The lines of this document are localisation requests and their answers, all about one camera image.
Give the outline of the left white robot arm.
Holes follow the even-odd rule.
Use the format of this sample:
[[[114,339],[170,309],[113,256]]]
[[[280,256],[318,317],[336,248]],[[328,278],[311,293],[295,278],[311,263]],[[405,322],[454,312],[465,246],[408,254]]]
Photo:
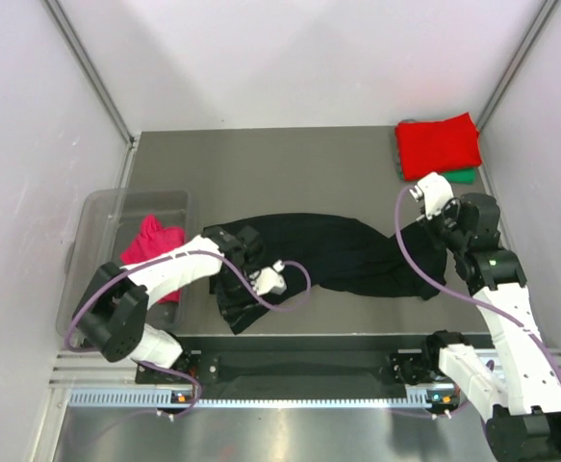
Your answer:
[[[70,347],[78,330],[107,361],[130,358],[152,364],[167,380],[180,381],[191,360],[171,334],[146,322],[149,308],[198,279],[218,275],[225,261],[242,274],[253,272],[263,250],[260,233],[250,226],[235,235],[214,226],[142,264],[121,268],[106,263],[85,289],[64,343]]]

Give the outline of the black t shirt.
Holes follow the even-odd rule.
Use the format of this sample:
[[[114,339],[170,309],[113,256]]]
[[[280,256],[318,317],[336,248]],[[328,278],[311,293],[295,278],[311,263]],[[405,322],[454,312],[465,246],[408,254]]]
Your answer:
[[[408,265],[395,236],[385,236],[356,218],[324,214],[292,213],[244,218],[218,224],[239,236],[247,226],[262,241],[255,262],[268,267],[278,260],[295,261],[309,273],[311,285],[370,297],[418,297],[428,300],[440,292],[421,279]],[[447,255],[434,244],[418,223],[401,229],[409,254],[427,275],[446,285]],[[229,269],[210,278],[220,315],[234,334],[240,334],[269,312],[243,287]],[[263,295],[273,305],[282,304],[306,291],[303,273],[292,267],[282,271],[287,284],[281,295]]]

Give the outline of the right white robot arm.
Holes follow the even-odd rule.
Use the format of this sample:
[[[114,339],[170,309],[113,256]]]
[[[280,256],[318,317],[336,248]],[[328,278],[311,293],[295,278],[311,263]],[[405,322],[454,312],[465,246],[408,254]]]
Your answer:
[[[561,461],[561,372],[544,345],[518,256],[500,242],[497,201],[484,193],[426,192],[421,222],[452,253],[479,309],[504,378],[486,367],[465,337],[428,337],[421,369],[451,378],[479,413],[498,461]]]

